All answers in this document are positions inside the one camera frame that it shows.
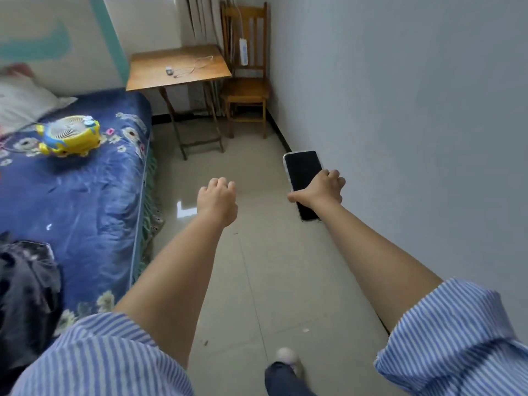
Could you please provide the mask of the person's right forearm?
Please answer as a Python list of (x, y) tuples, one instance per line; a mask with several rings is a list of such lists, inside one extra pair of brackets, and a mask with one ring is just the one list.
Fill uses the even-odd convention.
[(367, 226), (338, 201), (313, 206), (362, 292), (391, 333), (404, 314), (443, 280), (409, 253)]

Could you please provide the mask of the blue striped shirt left sleeve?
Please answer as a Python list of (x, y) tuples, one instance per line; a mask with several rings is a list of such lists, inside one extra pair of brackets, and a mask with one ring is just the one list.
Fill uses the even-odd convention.
[(10, 396), (194, 396), (186, 371), (122, 313), (69, 327), (28, 368)]

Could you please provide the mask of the person's right hand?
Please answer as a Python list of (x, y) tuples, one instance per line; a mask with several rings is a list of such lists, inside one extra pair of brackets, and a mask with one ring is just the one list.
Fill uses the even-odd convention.
[(319, 213), (327, 206), (341, 205), (341, 191), (346, 180), (338, 170), (321, 170), (303, 190), (310, 192), (310, 203), (299, 203)]

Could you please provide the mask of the person's left hand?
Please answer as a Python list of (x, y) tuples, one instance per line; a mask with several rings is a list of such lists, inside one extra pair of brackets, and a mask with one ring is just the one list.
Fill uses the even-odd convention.
[(238, 214), (236, 194), (229, 192), (207, 192), (205, 195), (197, 196), (197, 215), (215, 225), (226, 228), (236, 219)]

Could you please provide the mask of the yellow and blue fan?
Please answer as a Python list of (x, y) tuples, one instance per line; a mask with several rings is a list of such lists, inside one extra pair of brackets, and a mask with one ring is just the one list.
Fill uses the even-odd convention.
[(102, 144), (100, 124), (89, 115), (73, 115), (44, 124), (36, 124), (41, 136), (39, 151), (47, 156), (87, 156)]

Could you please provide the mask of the blue striped shirt sleeve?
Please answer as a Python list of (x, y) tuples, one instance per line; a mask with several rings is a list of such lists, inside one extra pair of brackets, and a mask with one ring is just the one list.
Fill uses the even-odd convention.
[(69, 327), (28, 368), (10, 396), (194, 396), (186, 371), (122, 313)]
[(449, 279), (407, 311), (375, 369), (413, 396), (528, 396), (528, 346), (500, 293)]

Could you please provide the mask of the black garment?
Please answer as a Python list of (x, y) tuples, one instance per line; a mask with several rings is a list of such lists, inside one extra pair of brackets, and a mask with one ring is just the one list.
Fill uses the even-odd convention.
[(0, 233), (0, 394), (52, 343), (63, 309), (51, 246)]

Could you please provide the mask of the person's left forearm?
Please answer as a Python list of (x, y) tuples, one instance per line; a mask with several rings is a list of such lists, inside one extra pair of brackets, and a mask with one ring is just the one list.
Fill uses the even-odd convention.
[(185, 370), (224, 228), (218, 214), (197, 214), (114, 308)]

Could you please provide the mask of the teal bed net pole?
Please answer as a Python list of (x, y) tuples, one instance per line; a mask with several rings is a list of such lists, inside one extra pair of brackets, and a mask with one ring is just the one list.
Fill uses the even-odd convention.
[(124, 53), (104, 0), (89, 0), (102, 37), (123, 85), (129, 78), (129, 61)]

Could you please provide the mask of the wooden chair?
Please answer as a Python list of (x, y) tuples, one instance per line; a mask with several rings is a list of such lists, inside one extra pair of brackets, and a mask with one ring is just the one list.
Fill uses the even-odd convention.
[[(234, 122), (260, 123), (262, 137), (267, 138), (267, 104), (271, 86), (268, 79), (269, 13), (268, 4), (261, 7), (239, 6), (221, 2), (223, 57), (232, 77), (222, 84), (220, 96), (228, 119), (228, 135), (234, 138)], [(249, 65), (240, 65), (239, 39), (247, 39)], [(238, 107), (261, 107), (259, 118), (237, 117)]]

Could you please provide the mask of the black smartphone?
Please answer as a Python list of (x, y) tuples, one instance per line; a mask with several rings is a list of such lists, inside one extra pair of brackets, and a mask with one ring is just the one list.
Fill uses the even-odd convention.
[(292, 192), (305, 189), (323, 169), (314, 150), (287, 152), (282, 161)]

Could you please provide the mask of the white shoe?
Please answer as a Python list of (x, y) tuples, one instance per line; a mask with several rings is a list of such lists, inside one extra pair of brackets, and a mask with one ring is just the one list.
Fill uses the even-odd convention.
[(299, 356), (291, 348), (289, 347), (279, 348), (276, 351), (275, 360), (276, 362), (289, 366), (293, 370), (297, 378), (300, 378), (300, 379), (304, 378), (304, 366)]

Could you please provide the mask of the blue floral bed sheet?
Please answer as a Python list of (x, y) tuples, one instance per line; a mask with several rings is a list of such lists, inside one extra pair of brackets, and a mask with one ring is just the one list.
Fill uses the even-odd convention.
[(85, 157), (42, 154), (34, 125), (0, 140), (0, 233), (51, 246), (63, 278), (60, 331), (109, 312), (138, 277), (155, 170), (144, 95), (81, 95), (41, 122), (73, 115), (100, 123), (101, 145)]

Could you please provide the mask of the green bed skirt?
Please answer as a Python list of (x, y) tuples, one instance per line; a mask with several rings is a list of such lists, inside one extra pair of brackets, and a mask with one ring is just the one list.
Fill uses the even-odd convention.
[(132, 286), (137, 281), (152, 261), (154, 239), (165, 223), (155, 191), (157, 161), (154, 157), (151, 142), (147, 146), (144, 162), (129, 286)]

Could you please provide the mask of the blue striped shirt right sleeve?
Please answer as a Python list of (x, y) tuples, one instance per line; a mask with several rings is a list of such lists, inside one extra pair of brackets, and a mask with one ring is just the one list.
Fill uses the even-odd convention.
[(500, 293), (449, 279), (407, 311), (375, 369), (413, 396), (528, 396), (528, 346)]

